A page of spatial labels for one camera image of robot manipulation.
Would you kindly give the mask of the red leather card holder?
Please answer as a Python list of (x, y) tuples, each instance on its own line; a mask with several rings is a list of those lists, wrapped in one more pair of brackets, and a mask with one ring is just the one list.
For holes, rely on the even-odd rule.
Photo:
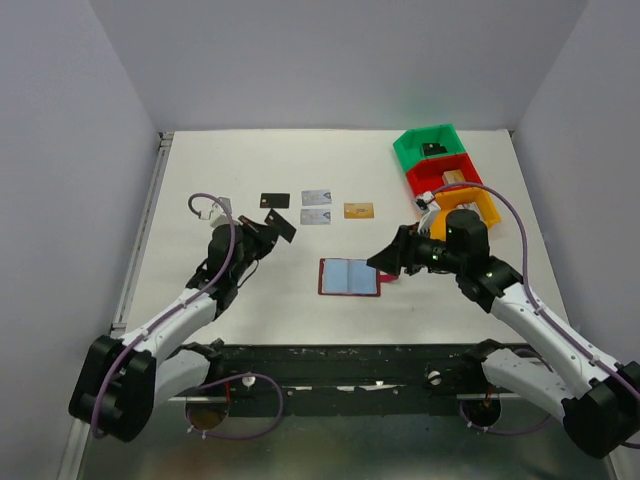
[(363, 259), (321, 258), (318, 294), (343, 297), (379, 297), (381, 286), (398, 276), (381, 273)]

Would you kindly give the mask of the black credit card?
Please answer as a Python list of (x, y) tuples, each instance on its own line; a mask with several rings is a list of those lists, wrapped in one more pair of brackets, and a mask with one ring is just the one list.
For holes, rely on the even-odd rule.
[(260, 196), (260, 207), (263, 209), (288, 209), (289, 206), (289, 193), (262, 193)]

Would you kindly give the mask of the gold credit card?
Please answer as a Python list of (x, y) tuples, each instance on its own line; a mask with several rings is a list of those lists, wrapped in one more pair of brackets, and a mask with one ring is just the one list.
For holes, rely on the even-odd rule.
[(375, 217), (373, 203), (345, 203), (343, 212), (345, 219), (373, 219)]

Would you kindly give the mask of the white VIP card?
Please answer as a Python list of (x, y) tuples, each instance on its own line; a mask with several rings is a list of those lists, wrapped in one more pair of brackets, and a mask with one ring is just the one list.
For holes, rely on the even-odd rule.
[(329, 189), (304, 190), (301, 192), (303, 206), (329, 205), (332, 203), (332, 195)]
[(319, 209), (319, 208), (302, 209), (300, 211), (300, 224), (301, 225), (330, 225), (331, 210)]

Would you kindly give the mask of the thin white card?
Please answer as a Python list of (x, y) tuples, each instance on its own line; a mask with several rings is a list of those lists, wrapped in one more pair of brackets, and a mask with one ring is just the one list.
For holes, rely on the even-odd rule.
[(289, 244), (292, 243), (297, 229), (289, 223), (282, 215), (280, 215), (275, 209), (270, 209), (265, 217), (265, 223), (272, 229), (274, 229), (280, 237), (282, 237)]

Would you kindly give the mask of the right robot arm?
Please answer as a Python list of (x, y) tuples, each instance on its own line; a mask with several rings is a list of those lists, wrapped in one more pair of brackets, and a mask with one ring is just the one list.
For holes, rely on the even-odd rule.
[(487, 227), (474, 211), (448, 213), (443, 240), (402, 225), (367, 264), (393, 276), (421, 269), (454, 275), (466, 298), (518, 333), (547, 363), (539, 367), (485, 341), (484, 352), (460, 367), (467, 389), (492, 385), (519, 395), (559, 421), (591, 457), (631, 445), (639, 432), (638, 363), (621, 364), (565, 325), (522, 274), (491, 255)]

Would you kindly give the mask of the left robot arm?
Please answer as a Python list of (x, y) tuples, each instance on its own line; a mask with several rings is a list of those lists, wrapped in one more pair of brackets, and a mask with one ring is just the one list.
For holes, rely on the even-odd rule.
[(214, 228), (206, 259), (167, 308), (119, 337), (101, 335), (89, 346), (68, 411), (98, 438), (133, 440), (156, 405), (194, 388), (214, 393), (222, 380), (215, 347), (188, 338), (217, 320), (236, 299), (251, 265), (269, 255), (295, 228), (275, 211), (264, 223), (245, 216)]

